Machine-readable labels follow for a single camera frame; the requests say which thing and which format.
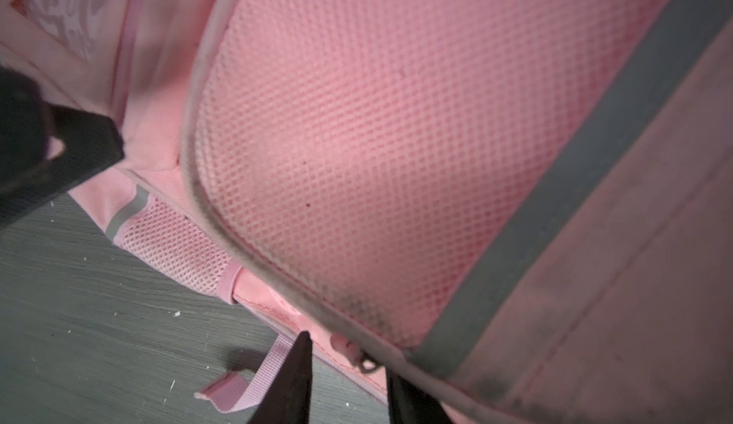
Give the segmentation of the pink student backpack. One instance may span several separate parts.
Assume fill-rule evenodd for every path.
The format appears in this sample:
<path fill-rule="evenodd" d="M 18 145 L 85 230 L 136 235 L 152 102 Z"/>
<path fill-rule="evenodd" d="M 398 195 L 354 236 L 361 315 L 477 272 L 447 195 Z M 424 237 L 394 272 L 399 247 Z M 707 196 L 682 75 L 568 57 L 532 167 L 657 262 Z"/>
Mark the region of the pink student backpack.
<path fill-rule="evenodd" d="M 732 419 L 732 0 L 1 0 L 1 69 L 112 118 L 117 246 L 387 405 Z"/>

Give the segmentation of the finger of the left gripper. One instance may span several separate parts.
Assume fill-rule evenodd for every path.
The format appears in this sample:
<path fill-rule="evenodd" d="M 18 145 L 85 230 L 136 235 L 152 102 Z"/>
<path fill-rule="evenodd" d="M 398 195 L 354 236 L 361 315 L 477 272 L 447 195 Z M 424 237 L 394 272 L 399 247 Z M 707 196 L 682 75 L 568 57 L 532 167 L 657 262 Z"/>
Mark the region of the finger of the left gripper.
<path fill-rule="evenodd" d="M 121 162 L 112 118 L 45 101 L 36 81 L 1 69 L 1 226 Z"/>

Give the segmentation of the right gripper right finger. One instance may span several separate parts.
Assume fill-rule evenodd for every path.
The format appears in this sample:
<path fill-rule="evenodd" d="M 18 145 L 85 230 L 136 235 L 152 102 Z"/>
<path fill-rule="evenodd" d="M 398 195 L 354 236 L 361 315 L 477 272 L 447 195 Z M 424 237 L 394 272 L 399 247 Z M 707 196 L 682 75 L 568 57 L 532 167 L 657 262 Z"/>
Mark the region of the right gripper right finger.
<path fill-rule="evenodd" d="M 453 424 L 431 395 L 398 374 L 386 370 L 387 406 L 391 424 Z"/>

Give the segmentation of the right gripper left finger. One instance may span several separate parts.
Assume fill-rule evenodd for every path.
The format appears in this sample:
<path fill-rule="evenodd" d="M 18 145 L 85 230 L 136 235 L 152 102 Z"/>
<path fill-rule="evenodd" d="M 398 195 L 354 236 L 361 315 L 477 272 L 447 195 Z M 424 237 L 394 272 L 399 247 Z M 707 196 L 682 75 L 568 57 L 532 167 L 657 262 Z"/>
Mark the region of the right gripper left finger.
<path fill-rule="evenodd" d="M 301 332 L 248 424 L 309 424 L 313 343 Z"/>

